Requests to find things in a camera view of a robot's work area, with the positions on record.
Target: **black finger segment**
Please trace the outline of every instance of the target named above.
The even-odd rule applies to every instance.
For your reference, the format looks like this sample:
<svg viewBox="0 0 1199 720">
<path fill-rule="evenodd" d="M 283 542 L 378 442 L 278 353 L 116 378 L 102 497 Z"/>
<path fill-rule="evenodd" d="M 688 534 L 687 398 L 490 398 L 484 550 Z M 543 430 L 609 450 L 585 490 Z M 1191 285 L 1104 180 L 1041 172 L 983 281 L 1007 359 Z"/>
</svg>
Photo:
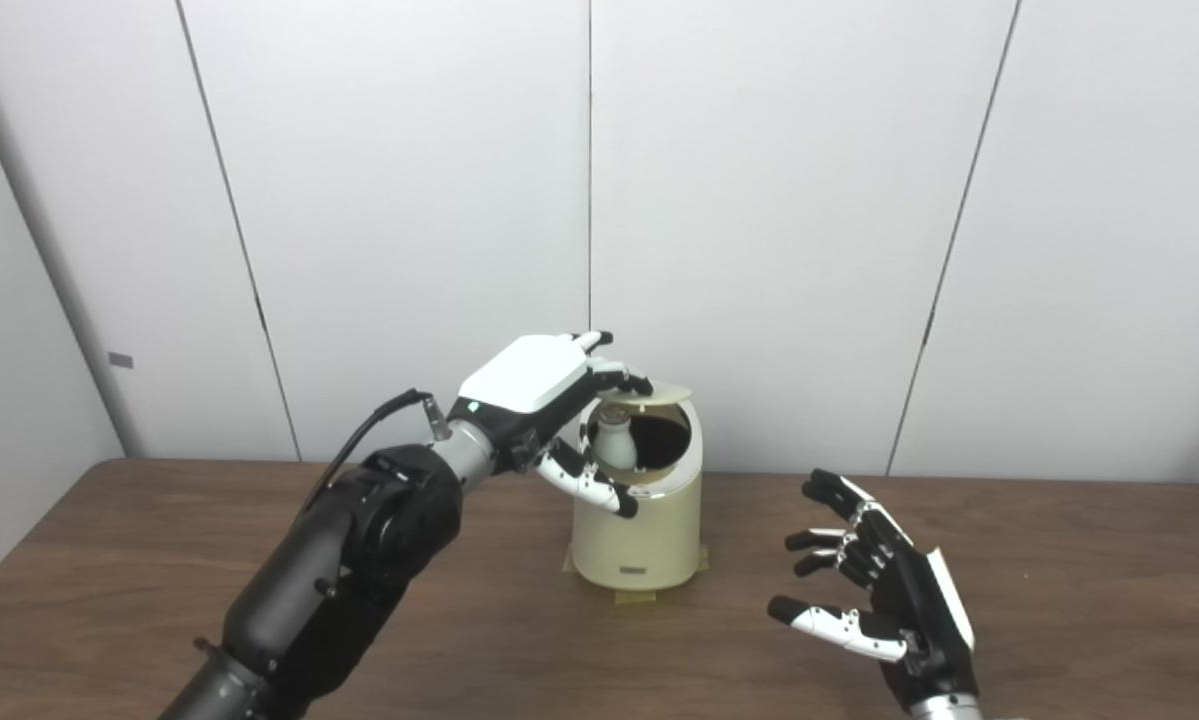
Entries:
<svg viewBox="0 0 1199 720">
<path fill-rule="evenodd" d="M 617 491 L 617 518 L 632 519 L 639 514 L 639 501 L 629 496 L 629 488 L 621 483 L 613 483 Z"/>
<path fill-rule="evenodd" d="M 649 397 L 653 394 L 653 382 L 649 381 L 649 379 L 637 379 L 635 375 L 631 375 L 628 381 L 622 382 L 619 389 L 634 392 L 635 395 Z"/>
<path fill-rule="evenodd" d="M 559 468 L 564 468 L 564 473 L 572 474 L 573 478 L 580 478 L 582 473 L 586 470 L 584 456 L 566 442 L 553 442 L 550 444 L 550 456 L 554 456 L 554 461 L 559 464 Z"/>
<path fill-rule="evenodd" d="M 787 536 L 787 550 L 809 550 L 809 547 L 838 547 L 843 536 L 833 533 L 814 533 L 813 530 L 801 530 L 800 532 Z"/>
<path fill-rule="evenodd" d="M 829 506 L 829 509 L 845 520 L 852 519 L 856 506 L 861 501 L 860 496 L 843 484 L 843 478 L 839 474 L 829 473 L 821 468 L 813 470 L 813 474 L 805 483 L 803 491 L 805 497 Z"/>
<path fill-rule="evenodd" d="M 900 624 L 897 618 L 887 615 L 874 615 L 874 612 L 858 612 L 858 624 L 861 634 L 876 641 L 900 641 Z"/>
<path fill-rule="evenodd" d="M 808 575 L 824 570 L 826 568 L 833 568 L 836 562 L 836 553 L 826 552 L 824 555 L 813 553 L 803 557 L 800 562 L 795 562 L 795 575 L 797 577 L 808 577 Z"/>
<path fill-rule="evenodd" d="M 840 573 L 843 577 L 852 580 L 852 583 L 857 585 L 860 588 L 869 589 L 870 585 L 874 583 L 874 577 L 864 570 L 861 570 L 857 565 L 843 564 L 840 565 Z"/>
<path fill-rule="evenodd" d="M 577 338 L 582 337 L 582 333 L 568 333 L 568 334 L 572 335 L 572 340 L 577 340 Z M 595 343 L 594 346 L 598 347 L 602 345 L 611 345 L 611 340 L 613 340 L 611 332 L 600 331 L 600 341 Z"/>
<path fill-rule="evenodd" d="M 783 594 L 775 595 L 772 600 L 769 600 L 769 618 L 773 621 L 782 621 L 782 623 L 791 624 L 795 618 L 800 615 L 808 612 L 811 605 L 808 603 L 795 600 L 795 598 L 785 597 Z"/>
<path fill-rule="evenodd" d="M 861 514 L 860 524 L 856 525 L 858 537 L 864 537 L 874 547 L 887 547 L 896 551 L 897 547 L 909 546 L 906 538 L 900 530 L 892 525 L 887 515 L 879 510 L 867 510 Z"/>
<path fill-rule="evenodd" d="M 874 568 L 874 557 L 864 547 L 861 547 L 860 541 L 848 543 L 843 547 L 843 556 L 858 568 Z"/>
</svg>

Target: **white finger segment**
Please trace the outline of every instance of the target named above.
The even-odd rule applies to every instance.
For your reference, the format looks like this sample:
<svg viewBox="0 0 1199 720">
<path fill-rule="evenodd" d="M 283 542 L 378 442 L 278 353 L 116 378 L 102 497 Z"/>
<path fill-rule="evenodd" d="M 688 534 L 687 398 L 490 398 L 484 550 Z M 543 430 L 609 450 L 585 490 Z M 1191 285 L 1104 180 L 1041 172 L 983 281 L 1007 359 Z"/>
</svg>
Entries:
<svg viewBox="0 0 1199 720">
<path fill-rule="evenodd" d="M 852 491 L 852 492 L 856 494 L 856 497 L 858 497 L 858 503 L 861 503 L 861 502 L 874 502 L 874 496 L 873 495 L 870 495 L 870 494 L 866 492 L 863 489 L 858 488 L 858 484 L 856 484 L 852 480 L 843 477 L 843 474 L 840 474 L 840 482 L 843 483 L 844 488 L 850 489 L 850 491 Z"/>
<path fill-rule="evenodd" d="M 541 456 L 540 464 L 536 465 L 536 474 L 541 474 L 553 486 L 562 489 L 564 492 L 579 497 L 591 506 L 603 507 L 608 512 L 621 509 L 617 489 L 596 479 L 595 473 L 598 473 L 598 468 L 588 465 L 580 474 L 568 474 L 568 471 L 564 470 L 564 466 L 559 465 L 559 460 L 555 460 L 549 452 Z"/>
<path fill-rule="evenodd" d="M 564 335 L 564 337 L 567 337 L 568 340 L 572 340 L 571 335 Z M 602 340 L 602 338 L 603 333 L 600 333 L 598 331 L 589 331 L 580 333 L 573 341 L 577 343 L 577 345 L 580 345 L 582 350 L 585 350 L 589 353 L 591 350 L 594 350 L 600 345 L 600 340 Z"/>
<path fill-rule="evenodd" d="M 808 534 L 814 536 L 814 537 L 819 537 L 819 538 L 826 538 L 827 541 L 840 543 L 840 541 L 843 541 L 843 536 L 846 536 L 846 530 L 808 528 Z"/>
<path fill-rule="evenodd" d="M 873 657 L 873 659 L 885 662 L 899 661 L 906 654 L 906 643 L 904 641 L 899 641 L 898 639 L 897 641 L 873 639 L 867 634 L 862 634 L 858 623 L 858 611 L 856 610 L 836 616 L 832 611 L 813 606 L 801 612 L 795 621 L 791 621 L 790 627 L 801 630 L 801 633 L 808 633 L 815 639 L 823 639 L 823 641 L 837 645 L 843 651 Z"/>
</svg>

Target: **fingertip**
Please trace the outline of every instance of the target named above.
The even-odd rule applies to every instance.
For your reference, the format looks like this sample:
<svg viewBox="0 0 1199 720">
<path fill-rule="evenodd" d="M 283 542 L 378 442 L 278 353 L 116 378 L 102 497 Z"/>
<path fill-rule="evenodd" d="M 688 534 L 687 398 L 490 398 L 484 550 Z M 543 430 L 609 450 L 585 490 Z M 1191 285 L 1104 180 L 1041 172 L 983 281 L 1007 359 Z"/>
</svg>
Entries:
<svg viewBox="0 0 1199 720">
<path fill-rule="evenodd" d="M 808 530 L 800 530 L 797 533 L 787 536 L 787 550 L 808 550 L 813 547 L 813 537 Z"/>
<path fill-rule="evenodd" d="M 814 551 L 806 557 L 801 557 L 799 562 L 795 562 L 795 575 L 796 577 L 808 577 L 808 575 L 818 570 L 833 568 L 837 561 L 838 553 L 833 550 Z"/>
<path fill-rule="evenodd" d="M 617 518 L 631 520 L 639 514 L 639 501 L 626 492 L 626 488 L 617 488 Z"/>
<path fill-rule="evenodd" d="M 773 595 L 772 600 L 769 600 L 769 618 L 790 625 L 809 607 L 808 603 L 795 600 L 795 598 L 783 594 Z"/>
<path fill-rule="evenodd" d="M 815 468 L 811 471 L 808 479 L 805 480 L 803 491 L 805 497 L 808 500 L 814 500 L 817 502 L 826 502 L 829 498 L 833 497 L 838 492 L 838 488 L 842 486 L 840 476 L 831 473 L 831 471 Z"/>
</svg>

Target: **robot wrist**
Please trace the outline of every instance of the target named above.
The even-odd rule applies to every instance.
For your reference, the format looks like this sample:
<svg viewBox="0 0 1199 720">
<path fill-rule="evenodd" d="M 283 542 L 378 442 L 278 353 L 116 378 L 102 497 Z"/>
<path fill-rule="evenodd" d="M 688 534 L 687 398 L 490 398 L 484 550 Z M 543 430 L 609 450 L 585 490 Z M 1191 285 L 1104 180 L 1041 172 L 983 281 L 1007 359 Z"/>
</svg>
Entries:
<svg viewBox="0 0 1199 720">
<path fill-rule="evenodd" d="M 983 720 L 977 696 L 965 692 L 939 694 L 910 706 L 914 720 Z"/>
</svg>

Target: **white robotic hand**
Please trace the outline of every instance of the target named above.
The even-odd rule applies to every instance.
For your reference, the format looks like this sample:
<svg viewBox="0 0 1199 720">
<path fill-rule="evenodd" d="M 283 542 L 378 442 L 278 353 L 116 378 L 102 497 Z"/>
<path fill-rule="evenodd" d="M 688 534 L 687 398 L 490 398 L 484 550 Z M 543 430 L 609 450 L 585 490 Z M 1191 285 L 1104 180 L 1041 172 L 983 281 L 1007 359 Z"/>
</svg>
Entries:
<svg viewBox="0 0 1199 720">
<path fill-rule="evenodd" d="M 653 393 L 639 370 L 590 355 L 609 341 L 611 333 L 598 331 L 518 338 L 462 383 L 448 420 L 488 438 L 494 474 L 536 470 L 570 495 L 634 518 L 639 506 L 629 488 L 603 474 L 589 452 L 583 455 L 555 437 L 600 392 Z"/>
<path fill-rule="evenodd" d="M 851 530 L 801 530 L 787 538 L 800 577 L 833 568 L 870 593 L 873 612 L 778 595 L 769 615 L 814 637 L 873 657 L 904 710 L 923 720 L 982 720 L 974 678 L 974 629 L 941 550 L 915 550 L 882 506 L 842 474 L 813 470 L 806 497 Z"/>
</svg>

